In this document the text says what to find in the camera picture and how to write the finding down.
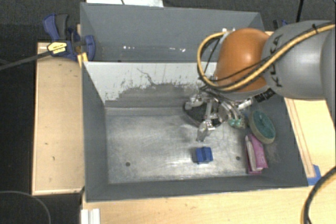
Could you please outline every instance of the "orange object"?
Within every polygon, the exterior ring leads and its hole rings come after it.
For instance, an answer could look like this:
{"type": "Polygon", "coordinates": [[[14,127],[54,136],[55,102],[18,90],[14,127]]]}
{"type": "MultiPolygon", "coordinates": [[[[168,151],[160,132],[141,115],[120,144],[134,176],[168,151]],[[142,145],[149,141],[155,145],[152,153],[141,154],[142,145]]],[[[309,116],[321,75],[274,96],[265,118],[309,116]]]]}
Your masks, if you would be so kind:
{"type": "MultiPolygon", "coordinates": [[[[269,38],[265,32],[254,28],[243,28],[229,34],[223,41],[219,52],[215,77],[226,78],[232,74],[260,62],[262,49],[269,38]]],[[[228,79],[218,81],[219,86],[237,81],[251,71],[251,67],[228,79]]],[[[238,90],[247,92],[258,90],[266,85],[263,77],[258,78],[248,86],[238,90]]]]}

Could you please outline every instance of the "bin floor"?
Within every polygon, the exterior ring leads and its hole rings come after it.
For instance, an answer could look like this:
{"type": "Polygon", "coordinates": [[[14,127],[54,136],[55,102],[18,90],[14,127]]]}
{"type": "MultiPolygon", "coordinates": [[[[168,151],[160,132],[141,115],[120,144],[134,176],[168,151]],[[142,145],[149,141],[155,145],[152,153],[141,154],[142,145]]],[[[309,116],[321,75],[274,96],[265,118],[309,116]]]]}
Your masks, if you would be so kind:
{"type": "Polygon", "coordinates": [[[110,184],[246,175],[245,133],[227,123],[202,143],[180,107],[105,110],[110,184]],[[193,163],[202,146],[213,162],[193,163]]]}

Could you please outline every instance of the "yellow cable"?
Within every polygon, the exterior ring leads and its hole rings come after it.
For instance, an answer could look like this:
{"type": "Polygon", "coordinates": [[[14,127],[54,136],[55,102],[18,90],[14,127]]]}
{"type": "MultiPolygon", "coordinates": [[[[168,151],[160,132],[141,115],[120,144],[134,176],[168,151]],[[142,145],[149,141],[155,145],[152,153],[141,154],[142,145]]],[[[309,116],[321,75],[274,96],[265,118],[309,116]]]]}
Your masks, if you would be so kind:
{"type": "MultiPolygon", "coordinates": [[[[299,37],[295,38],[294,40],[292,40],[291,42],[287,43],[285,46],[281,47],[269,60],[267,60],[261,67],[259,67],[256,71],[254,71],[252,74],[250,74],[249,76],[247,76],[244,80],[229,86],[229,87],[224,87],[224,88],[220,88],[219,90],[221,91],[234,91],[236,89],[239,89],[240,87],[246,85],[247,83],[249,83],[250,81],[254,80],[257,76],[259,76],[262,72],[264,72],[272,63],[274,63],[277,59],[279,59],[283,54],[285,54],[290,48],[292,48],[293,46],[295,46],[296,44],[318,34],[324,31],[328,31],[330,29],[332,29],[333,27],[335,27],[335,25],[327,25],[327,26],[323,26],[320,28],[316,28],[312,31],[309,31],[308,33],[302,34],[299,37]]],[[[216,33],[213,34],[211,36],[208,36],[205,40],[203,40],[203,42],[200,44],[198,51],[197,51],[197,66],[200,72],[200,75],[203,77],[204,81],[209,84],[210,86],[216,87],[218,88],[219,86],[217,84],[214,84],[212,81],[210,81],[206,76],[205,73],[202,69],[202,65],[201,65],[201,51],[204,47],[204,45],[211,39],[222,36],[223,34],[225,34],[226,32],[222,32],[222,33],[216,33]]]]}

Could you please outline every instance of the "tape roll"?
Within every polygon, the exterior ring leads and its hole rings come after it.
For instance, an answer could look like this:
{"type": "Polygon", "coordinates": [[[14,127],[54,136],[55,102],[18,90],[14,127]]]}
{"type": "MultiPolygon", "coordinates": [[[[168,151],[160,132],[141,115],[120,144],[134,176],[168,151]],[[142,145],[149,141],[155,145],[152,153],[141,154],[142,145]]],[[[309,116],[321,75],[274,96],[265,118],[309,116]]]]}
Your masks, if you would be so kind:
{"type": "Polygon", "coordinates": [[[276,135],[270,118],[261,111],[253,111],[249,116],[249,125],[256,138],[264,144],[271,144],[276,135]]]}

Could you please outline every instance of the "pink object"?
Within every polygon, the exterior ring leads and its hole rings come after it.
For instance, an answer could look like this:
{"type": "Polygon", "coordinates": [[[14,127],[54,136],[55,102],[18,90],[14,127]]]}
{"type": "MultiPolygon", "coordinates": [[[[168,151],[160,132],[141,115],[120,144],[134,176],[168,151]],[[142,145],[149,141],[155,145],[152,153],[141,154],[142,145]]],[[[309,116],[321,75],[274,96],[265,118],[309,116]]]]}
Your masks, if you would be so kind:
{"type": "Polygon", "coordinates": [[[252,134],[245,136],[249,174],[261,174],[262,169],[268,168],[264,146],[252,134]]]}

